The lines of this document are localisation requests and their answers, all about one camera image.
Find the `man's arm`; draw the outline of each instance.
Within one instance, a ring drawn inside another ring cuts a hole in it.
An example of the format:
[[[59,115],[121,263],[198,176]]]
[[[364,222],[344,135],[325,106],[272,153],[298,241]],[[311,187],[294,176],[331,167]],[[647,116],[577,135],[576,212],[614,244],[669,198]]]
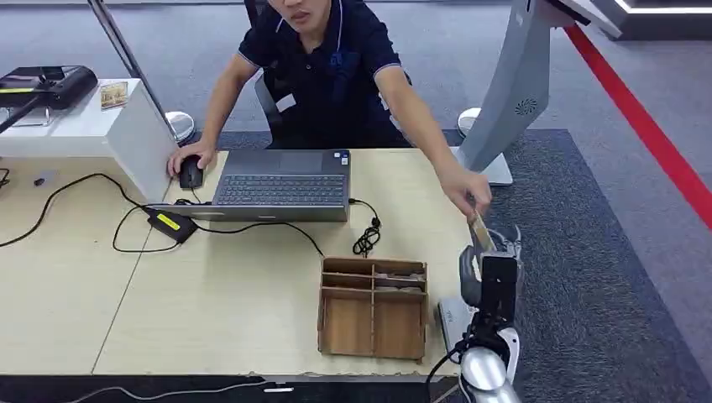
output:
[[[492,199],[487,178],[465,170],[458,163],[430,109],[408,84],[403,69],[388,65],[376,72],[374,80],[408,139],[430,160],[445,194],[463,214],[471,217],[474,211],[468,201],[469,193],[477,210],[483,212]]]
[[[258,67],[235,55],[230,64],[218,77],[207,104],[205,128],[201,139],[194,144],[179,148],[168,160],[168,174],[173,176],[181,172],[181,163],[188,155],[198,155],[198,168],[204,169],[213,156],[217,146],[217,137],[225,126],[230,112],[235,107],[245,83],[254,76]]]

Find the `wooden desk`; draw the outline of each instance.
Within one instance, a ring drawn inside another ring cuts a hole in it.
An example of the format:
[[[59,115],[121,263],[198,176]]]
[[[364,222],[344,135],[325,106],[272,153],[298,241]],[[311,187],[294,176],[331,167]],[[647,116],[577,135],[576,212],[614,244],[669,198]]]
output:
[[[207,172],[202,200],[212,198],[226,156]],[[457,295],[458,256],[469,233],[425,157],[415,149],[354,150],[352,161],[352,197],[371,203],[383,221],[372,256],[427,262],[433,310],[441,297]],[[192,198],[174,183],[166,200],[179,197]],[[353,256],[353,241],[371,217],[367,207],[352,206],[348,223],[299,226],[325,254]],[[153,231],[147,247],[170,242]],[[432,315],[420,365],[317,351],[320,261],[308,240],[287,227],[197,232],[175,251],[142,256],[95,374],[427,374],[445,353]],[[456,368],[446,364],[439,374]]]
[[[111,159],[2,159],[10,184],[0,190],[0,242],[37,221],[57,188],[93,172],[135,187]],[[42,186],[34,180],[49,173]],[[114,229],[131,207],[116,186],[92,178],[61,192],[28,238],[0,249],[0,374],[90,374],[139,260],[112,249]],[[140,249],[150,227],[138,213],[119,244]]]

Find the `laptop keyboard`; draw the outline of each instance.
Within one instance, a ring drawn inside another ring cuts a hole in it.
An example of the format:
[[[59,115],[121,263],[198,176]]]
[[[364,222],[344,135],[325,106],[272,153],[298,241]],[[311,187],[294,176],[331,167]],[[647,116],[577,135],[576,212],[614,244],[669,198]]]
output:
[[[342,175],[225,175],[216,205],[342,206]]]

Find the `power adapter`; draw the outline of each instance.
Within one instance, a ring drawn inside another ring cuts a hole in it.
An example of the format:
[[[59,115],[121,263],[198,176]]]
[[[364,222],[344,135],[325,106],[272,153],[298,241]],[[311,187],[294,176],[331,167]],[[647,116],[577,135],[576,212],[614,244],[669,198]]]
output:
[[[160,212],[147,208],[149,225],[161,231],[177,243],[184,243],[198,229],[198,226],[188,217],[173,212]]]

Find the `man's left hand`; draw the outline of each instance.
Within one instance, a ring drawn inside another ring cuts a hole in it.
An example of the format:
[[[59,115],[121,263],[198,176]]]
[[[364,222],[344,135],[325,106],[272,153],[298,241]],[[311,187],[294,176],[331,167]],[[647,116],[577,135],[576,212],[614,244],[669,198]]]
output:
[[[468,219],[472,218],[475,210],[482,215],[490,206],[492,192],[486,176],[455,164],[437,170],[437,178],[445,195]],[[474,207],[469,195],[474,198]]]

